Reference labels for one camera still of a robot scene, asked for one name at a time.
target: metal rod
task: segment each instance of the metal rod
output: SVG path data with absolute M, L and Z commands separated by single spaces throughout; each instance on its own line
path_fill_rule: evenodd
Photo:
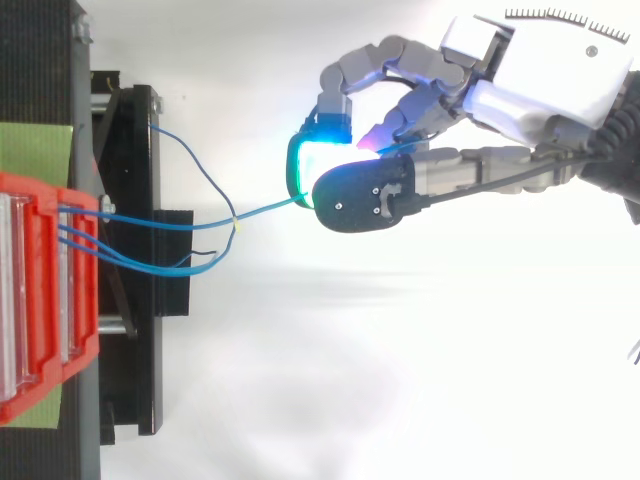
M 110 99 L 111 95 L 106 93 L 94 93 L 91 95 L 91 113 L 105 113 Z
M 100 315 L 98 331 L 100 335 L 124 335 L 127 333 L 124 321 L 119 315 Z

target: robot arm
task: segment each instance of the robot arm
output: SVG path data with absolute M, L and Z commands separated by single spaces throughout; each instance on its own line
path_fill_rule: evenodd
M 527 21 L 514 27 L 457 18 L 439 50 L 393 36 L 324 70 L 314 115 L 299 134 L 311 141 L 329 134 L 351 143 L 348 95 L 388 80 L 388 72 L 413 87 L 358 143 L 380 160 L 338 166 L 315 184 L 325 226 L 389 228 L 442 201 L 484 191 L 538 193 L 576 175 L 640 197 L 640 184 L 628 179 L 635 158 L 616 158 L 640 131 L 640 103 L 620 103 L 634 78 L 628 36 L 558 11 L 507 16 Z M 430 139 L 464 118 L 522 146 L 429 150 Z M 295 155 L 290 146 L 289 163 Z

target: red plastic bin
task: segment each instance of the red plastic bin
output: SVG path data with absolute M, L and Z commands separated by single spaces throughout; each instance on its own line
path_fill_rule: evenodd
M 63 360 L 58 206 L 96 210 L 89 195 L 0 173 L 0 425 L 85 368 L 98 354 L 97 259 L 69 251 L 74 349 Z M 73 226 L 97 235 L 97 219 Z

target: white wall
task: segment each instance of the white wall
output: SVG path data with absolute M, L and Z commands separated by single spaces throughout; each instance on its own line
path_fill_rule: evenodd
M 631 26 L 640 50 L 623 0 L 601 12 L 573 3 Z M 437 46 L 454 15 L 502 8 L 83 4 L 94 68 L 153 85 L 166 102 L 162 125 L 241 211 L 286 198 L 286 145 L 323 67 L 391 33 Z M 356 131 L 402 93 L 360 94 Z M 464 125 L 440 142 L 506 143 Z M 227 216 L 167 139 L 162 175 L 166 208 Z M 221 248 L 227 233 L 198 233 L 195 246 Z M 620 199 L 578 181 L 452 202 L 375 234 L 334 234 L 297 207 L 246 221 L 230 257 L 193 280 L 191 317 L 165 320 L 164 427 L 153 438 L 119 429 L 102 450 L 103 477 L 637 478 L 640 367 L 626 354 L 640 337 L 639 282 L 640 230 Z

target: screw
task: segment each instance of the screw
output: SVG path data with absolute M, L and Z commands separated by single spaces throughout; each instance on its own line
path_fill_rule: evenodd
M 162 115 L 164 113 L 164 98 L 155 97 L 151 100 L 151 110 L 153 110 L 153 113 L 156 115 Z
M 89 25 L 89 16 L 85 13 L 79 15 L 73 23 L 73 38 L 90 45 L 93 43 L 91 38 L 91 26 Z
M 111 202 L 109 195 L 102 195 L 100 197 L 100 211 L 109 215 L 114 215 L 116 213 L 116 206 Z M 108 218 L 104 218 L 103 220 L 104 223 L 109 223 Z

